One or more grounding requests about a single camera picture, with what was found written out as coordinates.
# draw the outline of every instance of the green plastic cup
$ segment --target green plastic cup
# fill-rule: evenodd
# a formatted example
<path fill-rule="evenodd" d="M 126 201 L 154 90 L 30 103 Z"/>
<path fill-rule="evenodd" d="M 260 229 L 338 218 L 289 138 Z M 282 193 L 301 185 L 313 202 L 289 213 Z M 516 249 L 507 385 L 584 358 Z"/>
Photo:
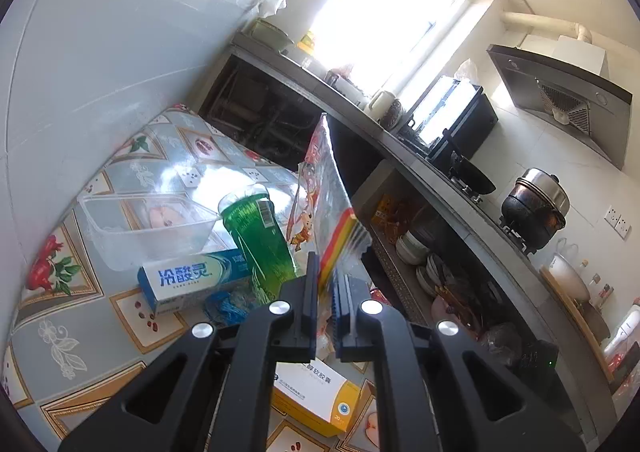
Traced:
<path fill-rule="evenodd" d="M 276 300 L 282 283 L 296 273 L 268 190 L 254 184 L 227 194 L 218 212 L 249 265 L 257 299 L 262 304 Z"/>

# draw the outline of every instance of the tablecloth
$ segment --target tablecloth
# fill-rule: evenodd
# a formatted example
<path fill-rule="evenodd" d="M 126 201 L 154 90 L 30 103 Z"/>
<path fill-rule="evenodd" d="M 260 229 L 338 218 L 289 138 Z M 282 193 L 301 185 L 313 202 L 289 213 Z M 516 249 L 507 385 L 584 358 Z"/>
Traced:
<path fill-rule="evenodd" d="M 171 192 L 217 210 L 224 195 L 254 182 L 267 187 L 276 221 L 286 226 L 296 175 L 175 105 L 127 140 L 78 197 Z M 25 279 L 2 364 L 2 387 L 51 452 L 187 328 L 207 320 L 200 307 L 153 317 L 138 287 L 137 270 L 111 270 L 94 247 L 87 223 L 75 202 L 45 240 Z M 114 212 L 110 223 L 124 229 L 140 226 L 136 213 L 125 209 Z M 219 221 L 204 251 L 234 247 Z M 357 385 L 373 388 L 367 364 L 342 364 L 333 356 L 327 363 Z M 370 403 L 367 410 L 372 411 Z M 272 409 L 268 443 L 274 450 L 294 438 L 292 451 L 302 443 L 304 451 L 376 452 L 365 439 L 365 424 L 362 435 L 350 440 L 324 438 Z"/>

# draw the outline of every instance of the pan handle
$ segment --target pan handle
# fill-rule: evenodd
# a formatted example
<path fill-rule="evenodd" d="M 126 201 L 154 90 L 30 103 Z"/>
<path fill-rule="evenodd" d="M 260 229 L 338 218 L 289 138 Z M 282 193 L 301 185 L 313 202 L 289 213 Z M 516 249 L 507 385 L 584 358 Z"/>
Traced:
<path fill-rule="evenodd" d="M 448 128 L 444 128 L 444 129 L 442 130 L 442 135 L 443 135 L 444 139 L 445 139 L 445 140 L 447 140 L 447 141 L 451 144 L 451 146 L 452 146 L 453 150 L 454 150 L 454 151 L 455 151 L 459 156 L 462 156 L 462 151 L 460 151 L 460 148 L 459 148 L 459 147 L 456 145 L 456 143 L 453 141 L 453 137 L 452 137 L 451 133 L 449 132 L 449 129 L 448 129 Z"/>

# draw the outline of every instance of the kettle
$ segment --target kettle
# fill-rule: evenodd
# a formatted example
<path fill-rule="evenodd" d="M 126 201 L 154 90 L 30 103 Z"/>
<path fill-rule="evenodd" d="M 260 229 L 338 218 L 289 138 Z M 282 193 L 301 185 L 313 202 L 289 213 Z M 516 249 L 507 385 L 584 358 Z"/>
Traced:
<path fill-rule="evenodd" d="M 395 99 L 396 96 L 393 93 L 380 89 L 364 107 L 364 113 L 377 122 L 385 115 Z"/>

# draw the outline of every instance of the yellow medicine box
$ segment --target yellow medicine box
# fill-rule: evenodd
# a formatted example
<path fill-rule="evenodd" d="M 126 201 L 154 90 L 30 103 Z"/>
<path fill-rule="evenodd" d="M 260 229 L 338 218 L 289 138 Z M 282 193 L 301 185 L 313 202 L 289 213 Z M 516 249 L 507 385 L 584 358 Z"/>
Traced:
<path fill-rule="evenodd" d="M 347 430 L 360 389 L 320 360 L 277 363 L 273 406 L 326 437 Z"/>

